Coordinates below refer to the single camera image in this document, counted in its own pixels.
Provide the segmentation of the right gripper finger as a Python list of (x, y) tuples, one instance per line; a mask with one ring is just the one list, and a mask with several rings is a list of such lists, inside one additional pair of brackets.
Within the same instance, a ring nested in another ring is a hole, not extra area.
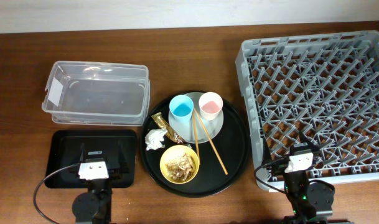
[(263, 161), (272, 161), (271, 153), (269, 151), (269, 146), (266, 141), (266, 138), (262, 138), (263, 140)]
[(319, 152), (319, 147), (316, 146), (308, 137), (302, 132), (299, 131), (299, 139), (301, 144), (305, 144), (312, 152)]

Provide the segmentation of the white tissue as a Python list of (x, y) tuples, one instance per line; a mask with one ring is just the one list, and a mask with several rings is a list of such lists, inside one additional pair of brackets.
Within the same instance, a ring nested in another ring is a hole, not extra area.
[(146, 143), (146, 150), (157, 150), (160, 148), (165, 148), (164, 136), (167, 133), (167, 129), (152, 129), (148, 132), (144, 138)]

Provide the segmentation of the gold snack wrapper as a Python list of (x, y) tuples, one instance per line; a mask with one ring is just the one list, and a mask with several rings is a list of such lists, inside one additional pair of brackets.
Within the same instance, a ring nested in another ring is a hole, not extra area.
[(162, 117), (162, 113), (158, 112), (151, 116), (155, 123), (162, 129), (166, 129), (166, 136), (176, 144), (185, 143), (184, 139), (170, 126), (170, 124)]

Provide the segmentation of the yellow bowl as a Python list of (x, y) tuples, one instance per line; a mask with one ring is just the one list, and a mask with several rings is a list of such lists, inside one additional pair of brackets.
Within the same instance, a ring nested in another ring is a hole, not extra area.
[[(187, 153), (189, 154), (193, 161), (194, 161), (194, 164), (195, 164), (195, 173), (194, 175), (186, 182), (175, 182), (173, 181), (172, 179), (169, 178), (168, 176), (168, 173), (167, 173), (167, 169), (166, 169), (166, 163), (175, 158), (176, 155), (179, 155), (179, 154), (182, 154), (182, 153)], [(190, 182), (198, 173), (199, 171), (199, 168), (200, 168), (200, 165), (199, 165), (199, 159), (197, 157), (197, 153), (190, 147), (188, 146), (185, 146), (185, 145), (176, 145), (176, 146), (172, 146), (170, 148), (168, 148), (164, 153), (163, 155), (161, 156), (161, 160), (160, 160), (160, 170), (161, 170), (161, 173), (162, 173), (162, 176), (168, 180), (169, 182), (173, 183), (173, 184), (186, 184), (188, 182)]]

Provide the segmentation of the food scraps and rice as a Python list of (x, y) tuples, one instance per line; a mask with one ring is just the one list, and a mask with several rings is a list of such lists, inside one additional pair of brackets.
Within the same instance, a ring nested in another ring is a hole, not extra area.
[(166, 163), (167, 173), (175, 182), (186, 182), (195, 173), (195, 164), (192, 157), (187, 153), (176, 155)]

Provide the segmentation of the pink cup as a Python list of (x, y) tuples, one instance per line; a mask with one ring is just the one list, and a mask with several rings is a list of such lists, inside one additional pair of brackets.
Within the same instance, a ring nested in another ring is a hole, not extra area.
[(223, 108), (222, 97), (215, 92), (206, 92), (199, 98), (201, 116), (206, 120), (215, 119)]

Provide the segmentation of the blue cup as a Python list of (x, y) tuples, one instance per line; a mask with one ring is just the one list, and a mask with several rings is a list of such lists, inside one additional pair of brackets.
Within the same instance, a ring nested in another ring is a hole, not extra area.
[(177, 95), (171, 99), (169, 110), (175, 120), (180, 123), (189, 122), (194, 110), (194, 102), (187, 95)]

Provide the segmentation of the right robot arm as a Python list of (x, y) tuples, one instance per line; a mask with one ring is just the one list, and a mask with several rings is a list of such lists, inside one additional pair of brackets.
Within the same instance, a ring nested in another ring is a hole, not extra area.
[(320, 149), (303, 132), (299, 132), (300, 142), (289, 148), (289, 154), (273, 160), (265, 155), (260, 168), (271, 169), (273, 175), (281, 175), (284, 188), (279, 190), (263, 180), (263, 185), (284, 194), (289, 200), (293, 215), (285, 216), (283, 223), (327, 223), (331, 216), (335, 188), (322, 180), (310, 180), (307, 171), (317, 164)]

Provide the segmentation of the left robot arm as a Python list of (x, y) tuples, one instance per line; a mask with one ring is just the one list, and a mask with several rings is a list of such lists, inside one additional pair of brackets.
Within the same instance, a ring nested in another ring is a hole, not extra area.
[(76, 223), (110, 223), (112, 183), (129, 173), (129, 167), (122, 152), (115, 155), (116, 163), (108, 160), (103, 151), (91, 151), (82, 143), (77, 178), (87, 191), (78, 195), (72, 203)]

